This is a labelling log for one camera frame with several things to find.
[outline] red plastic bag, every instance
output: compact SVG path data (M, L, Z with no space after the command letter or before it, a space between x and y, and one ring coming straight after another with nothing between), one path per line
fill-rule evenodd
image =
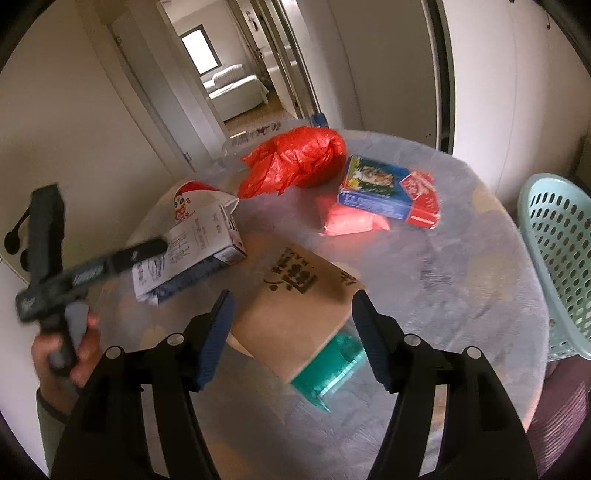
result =
M314 187L338 175L345 166L347 147L330 128L299 127L270 138L242 161L250 175L238 189L242 199L287 187Z
M341 205L337 203L336 195L323 195L318 197L316 201L324 223L325 235L390 230L390 224L386 217Z

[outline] gray tablecloth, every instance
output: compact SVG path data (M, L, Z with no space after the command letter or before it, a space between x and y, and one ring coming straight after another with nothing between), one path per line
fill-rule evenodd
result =
M389 232L321 236L315 198L335 192L333 182L242 200L235 212L240 232L289 238L359 273L378 311L435 348L460 352L469 345L480 347L527 428L544 378L548 313L511 218L474 172L453 157L387 135L342 134L350 154L431 173L441 205L439 226L423 230L393 220ZM132 241L174 225L172 195L168 192L150 211ZM269 258L263 255L259 265ZM160 307L136 302L131 275L125 275L106 285L98 302L105 345L127 351L149 348L209 310L222 288L231 289L239 305L248 301L252 278L260 274L257 268L245 272L232 267ZM384 391L365 364L328 400L331 412L326 413L257 361L226 347L215 379L193 400L224 480L343 480L366 478L395 395ZM423 472L436 464L443 416L439 391ZM153 463L164 472L150 415L147 428Z

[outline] plastic container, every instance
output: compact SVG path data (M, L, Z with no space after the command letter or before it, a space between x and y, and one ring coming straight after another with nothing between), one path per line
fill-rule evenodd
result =
M548 360L591 359L591 199L562 177L531 177L519 228L550 312Z
M291 385L312 405L330 411L325 399L353 375L365 358L361 341L341 331L291 381Z
M222 158L233 155L243 156L253 150L257 145L275 135L288 132L297 127L324 127L329 124L323 113L315 113L309 118L287 118L274 120L260 125L248 132L243 132L227 140L222 147Z

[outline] window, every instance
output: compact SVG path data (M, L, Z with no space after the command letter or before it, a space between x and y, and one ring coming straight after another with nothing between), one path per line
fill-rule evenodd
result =
M199 25L181 35L181 39L185 47L187 47L199 75L205 75L222 65L212 43L209 41L209 37L205 33L203 25Z

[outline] brown paper bag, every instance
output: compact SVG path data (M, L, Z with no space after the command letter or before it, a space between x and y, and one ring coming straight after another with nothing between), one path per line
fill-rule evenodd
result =
M236 340L285 383L343 327L363 288L322 257L291 244L232 326Z

